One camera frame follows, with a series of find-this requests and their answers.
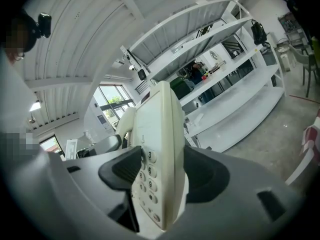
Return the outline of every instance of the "black bag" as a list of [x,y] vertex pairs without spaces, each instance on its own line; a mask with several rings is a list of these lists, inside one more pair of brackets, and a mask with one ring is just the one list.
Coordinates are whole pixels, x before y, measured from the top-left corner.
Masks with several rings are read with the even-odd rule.
[[252,23],[251,30],[253,34],[254,44],[256,46],[259,44],[262,44],[264,47],[270,47],[270,44],[267,42],[267,35],[264,30],[264,27],[254,19],[251,20],[251,23]]

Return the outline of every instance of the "white ceiling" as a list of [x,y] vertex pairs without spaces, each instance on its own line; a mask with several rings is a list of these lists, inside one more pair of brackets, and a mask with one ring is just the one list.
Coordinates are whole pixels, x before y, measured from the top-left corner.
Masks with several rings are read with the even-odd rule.
[[130,47],[146,29],[195,0],[29,0],[24,8],[34,19],[52,16],[51,36],[41,38],[15,67],[42,101],[25,126],[40,134],[83,117],[105,74],[130,76],[120,46]]

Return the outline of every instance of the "concrete floor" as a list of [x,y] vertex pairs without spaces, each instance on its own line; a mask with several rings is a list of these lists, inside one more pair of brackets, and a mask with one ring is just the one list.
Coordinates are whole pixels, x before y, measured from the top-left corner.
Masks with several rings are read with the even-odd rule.
[[[312,102],[289,95],[306,97],[306,83],[302,85],[302,65],[293,61],[292,70],[283,72],[287,97],[282,97],[267,118],[246,138],[226,150],[229,156],[255,161],[284,181],[296,169],[303,157],[301,150],[303,130],[315,121],[320,106],[320,85],[311,75],[308,99]],[[297,186],[300,191],[303,185]]]

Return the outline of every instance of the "tree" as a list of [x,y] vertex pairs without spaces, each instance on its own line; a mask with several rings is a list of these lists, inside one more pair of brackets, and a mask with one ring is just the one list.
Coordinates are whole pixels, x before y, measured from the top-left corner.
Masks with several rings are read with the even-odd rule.
[[59,145],[58,145],[58,141],[57,141],[57,139],[56,139],[56,138],[53,138],[53,143],[54,143],[57,147],[59,147]]
[[[121,102],[123,99],[120,96],[114,96],[111,99],[108,100],[109,104],[116,103],[116,102]],[[112,111],[112,109],[108,109],[105,113],[106,118],[112,118],[115,117],[116,115]]]

